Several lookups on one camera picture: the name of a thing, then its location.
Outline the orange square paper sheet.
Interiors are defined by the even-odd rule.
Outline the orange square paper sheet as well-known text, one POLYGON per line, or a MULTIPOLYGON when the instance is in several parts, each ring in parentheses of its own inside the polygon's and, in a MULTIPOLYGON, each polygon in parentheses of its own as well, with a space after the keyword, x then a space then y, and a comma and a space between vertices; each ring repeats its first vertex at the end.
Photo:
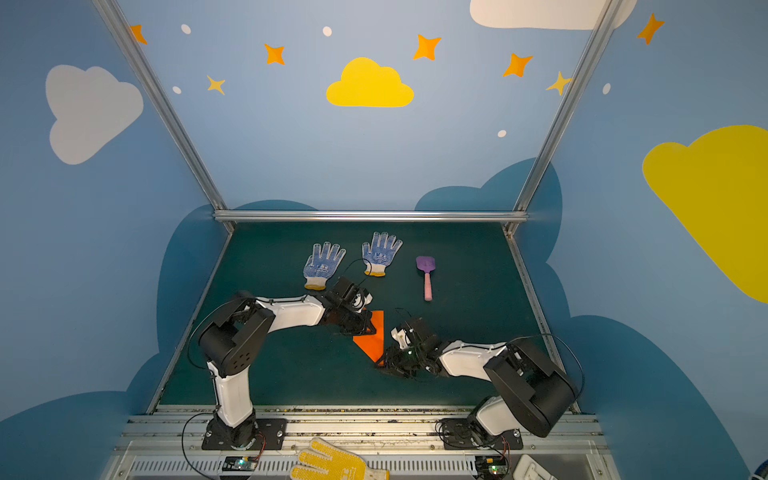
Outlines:
POLYGON ((373 311, 371 318, 374 334, 358 335, 353 337, 353 342, 367 355, 367 357, 377 364, 384 355, 385 344, 385 317, 383 311, 373 311))

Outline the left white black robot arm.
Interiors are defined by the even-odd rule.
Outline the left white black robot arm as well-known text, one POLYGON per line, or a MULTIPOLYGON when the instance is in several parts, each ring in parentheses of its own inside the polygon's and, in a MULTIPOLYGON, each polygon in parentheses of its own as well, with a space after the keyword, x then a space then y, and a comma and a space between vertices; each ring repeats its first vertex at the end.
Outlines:
POLYGON ((335 325, 373 360, 383 355, 384 314, 368 308, 369 291, 341 278, 332 289, 294 298, 239 293, 212 313, 197 343, 216 399, 201 448, 212 451, 280 450, 287 421, 259 420, 251 400, 249 369, 269 334, 296 327, 335 325))

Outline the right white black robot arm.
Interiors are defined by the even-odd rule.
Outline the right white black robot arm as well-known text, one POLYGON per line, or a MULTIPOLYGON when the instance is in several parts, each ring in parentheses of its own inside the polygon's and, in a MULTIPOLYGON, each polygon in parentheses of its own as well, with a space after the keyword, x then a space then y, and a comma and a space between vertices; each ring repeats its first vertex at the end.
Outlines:
POLYGON ((376 366, 400 378, 421 372, 435 377, 468 377, 489 382, 496 394, 464 419, 436 423, 449 449, 490 448, 522 429, 544 438, 577 402, 583 387, 538 348, 533 335, 495 344, 443 341, 421 318, 393 329, 395 344, 376 366))

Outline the left blue dotted work glove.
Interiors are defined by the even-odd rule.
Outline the left blue dotted work glove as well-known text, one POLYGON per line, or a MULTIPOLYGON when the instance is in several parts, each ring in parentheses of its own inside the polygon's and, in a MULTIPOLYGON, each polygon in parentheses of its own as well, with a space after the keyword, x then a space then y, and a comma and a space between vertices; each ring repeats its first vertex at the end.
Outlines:
POLYGON ((303 268, 304 288, 313 291, 324 290, 345 255, 346 250, 337 243, 315 243, 303 268))

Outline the blue dotted work glove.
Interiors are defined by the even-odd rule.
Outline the blue dotted work glove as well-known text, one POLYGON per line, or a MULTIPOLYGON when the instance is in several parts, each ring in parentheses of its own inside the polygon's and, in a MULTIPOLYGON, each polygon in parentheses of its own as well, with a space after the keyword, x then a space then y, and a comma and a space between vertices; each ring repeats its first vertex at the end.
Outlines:
POLYGON ((362 244, 362 258, 365 274, 384 277, 386 268, 392 263, 403 245, 403 241, 388 232, 374 232, 369 242, 362 244))
POLYGON ((324 290, 345 255, 346 250, 337 243, 315 243, 303 268, 304 288, 313 291, 324 290))

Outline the right blue dotted work glove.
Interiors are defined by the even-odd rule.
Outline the right blue dotted work glove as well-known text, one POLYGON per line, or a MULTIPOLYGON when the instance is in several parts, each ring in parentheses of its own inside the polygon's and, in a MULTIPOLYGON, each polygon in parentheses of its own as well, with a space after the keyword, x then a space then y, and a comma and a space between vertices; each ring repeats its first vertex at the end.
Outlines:
POLYGON ((388 232, 374 232, 369 242, 362 244, 362 258, 365 274, 384 277, 386 268, 392 263, 403 245, 403 241, 388 232))

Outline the purple pink spatula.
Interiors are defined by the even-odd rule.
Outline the purple pink spatula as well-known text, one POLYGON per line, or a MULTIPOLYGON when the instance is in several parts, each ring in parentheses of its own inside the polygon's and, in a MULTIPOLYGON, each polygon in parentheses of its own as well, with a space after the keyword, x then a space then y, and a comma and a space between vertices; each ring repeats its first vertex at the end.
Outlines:
POLYGON ((424 300, 431 302, 433 300, 431 274, 436 269, 436 261, 430 256, 418 256, 416 266, 424 276, 424 300))

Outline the right green circuit board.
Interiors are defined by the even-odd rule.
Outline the right green circuit board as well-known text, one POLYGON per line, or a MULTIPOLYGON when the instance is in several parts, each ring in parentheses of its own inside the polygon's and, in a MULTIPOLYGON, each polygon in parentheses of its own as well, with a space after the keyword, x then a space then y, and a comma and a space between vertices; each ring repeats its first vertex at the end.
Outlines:
POLYGON ((502 480, 509 472, 509 466, 502 457, 476 457, 475 458, 475 479, 478 480, 502 480))

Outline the green circuit board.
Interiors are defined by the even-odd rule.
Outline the green circuit board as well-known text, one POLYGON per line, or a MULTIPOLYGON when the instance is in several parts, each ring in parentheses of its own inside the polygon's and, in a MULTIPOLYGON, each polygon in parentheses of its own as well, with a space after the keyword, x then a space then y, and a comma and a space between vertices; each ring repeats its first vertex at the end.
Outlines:
POLYGON ((227 456, 222 463, 223 472, 254 472, 259 464, 257 457, 227 456))
POLYGON ((509 466, 502 457, 476 457, 475 458, 475 479, 478 480, 502 480, 509 472, 509 466))

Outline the left green circuit board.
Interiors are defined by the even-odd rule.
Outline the left green circuit board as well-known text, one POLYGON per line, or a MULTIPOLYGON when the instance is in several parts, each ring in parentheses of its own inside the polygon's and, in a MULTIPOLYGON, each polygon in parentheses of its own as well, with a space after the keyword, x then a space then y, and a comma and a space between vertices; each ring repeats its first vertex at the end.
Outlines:
POLYGON ((259 464, 257 457, 227 456, 222 463, 223 472, 254 472, 259 464))

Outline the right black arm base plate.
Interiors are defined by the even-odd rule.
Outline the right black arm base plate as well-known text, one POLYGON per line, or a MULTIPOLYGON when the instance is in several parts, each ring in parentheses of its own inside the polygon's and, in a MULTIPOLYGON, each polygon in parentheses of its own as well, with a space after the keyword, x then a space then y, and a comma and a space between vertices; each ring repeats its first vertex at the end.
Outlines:
POLYGON ((491 448, 499 451, 522 450, 523 440, 518 429, 492 435, 478 422, 467 418, 444 418, 436 422, 435 432, 448 450, 491 448))

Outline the aluminium rear frame bar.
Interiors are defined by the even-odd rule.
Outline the aluminium rear frame bar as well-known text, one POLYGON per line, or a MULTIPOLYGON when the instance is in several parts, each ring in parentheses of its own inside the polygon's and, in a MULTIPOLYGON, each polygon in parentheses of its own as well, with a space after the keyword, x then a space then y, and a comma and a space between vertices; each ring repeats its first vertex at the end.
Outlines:
POLYGON ((215 210, 214 218, 225 222, 463 222, 523 223, 525 212, 428 212, 428 211, 292 211, 215 210))

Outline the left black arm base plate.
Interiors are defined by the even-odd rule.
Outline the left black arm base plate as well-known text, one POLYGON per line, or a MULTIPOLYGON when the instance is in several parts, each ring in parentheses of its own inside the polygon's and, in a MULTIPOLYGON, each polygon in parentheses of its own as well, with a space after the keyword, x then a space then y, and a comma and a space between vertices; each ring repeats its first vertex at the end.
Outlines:
POLYGON ((203 436, 203 450, 246 451, 280 450, 287 421, 282 418, 256 419, 251 416, 237 427, 226 425, 218 416, 212 418, 203 436))

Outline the left aluminium frame post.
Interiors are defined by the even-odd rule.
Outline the left aluminium frame post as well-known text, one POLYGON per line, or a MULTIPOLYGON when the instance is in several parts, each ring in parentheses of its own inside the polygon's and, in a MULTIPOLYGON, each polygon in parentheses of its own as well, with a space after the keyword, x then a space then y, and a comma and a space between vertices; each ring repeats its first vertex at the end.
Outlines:
POLYGON ((135 38, 118 2, 93 0, 92 4, 128 61, 214 212, 227 210, 228 207, 223 196, 215 186, 212 176, 172 106, 170 97, 165 93, 150 62, 143 53, 141 44, 135 38))

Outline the aluminium frame post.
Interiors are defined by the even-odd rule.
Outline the aluminium frame post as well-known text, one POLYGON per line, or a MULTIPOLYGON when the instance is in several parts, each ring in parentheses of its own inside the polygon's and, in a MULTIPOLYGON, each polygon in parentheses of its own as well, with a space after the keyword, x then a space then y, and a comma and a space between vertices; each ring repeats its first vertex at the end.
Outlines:
POLYGON ((92 4, 128 61, 214 212, 227 210, 228 207, 223 196, 215 186, 212 176, 172 106, 170 97, 165 93, 150 62, 143 53, 141 44, 135 38, 118 2, 93 0, 92 4))
POLYGON ((567 85, 567 91, 563 95, 544 143, 514 205, 513 212, 521 214, 522 218, 520 220, 510 220, 504 226, 504 233, 508 239, 512 239, 518 225, 527 219, 528 207, 554 158, 582 95, 610 41, 622 6, 623 1, 621 0, 606 1, 597 17, 596 25, 573 72, 572 81, 567 85))

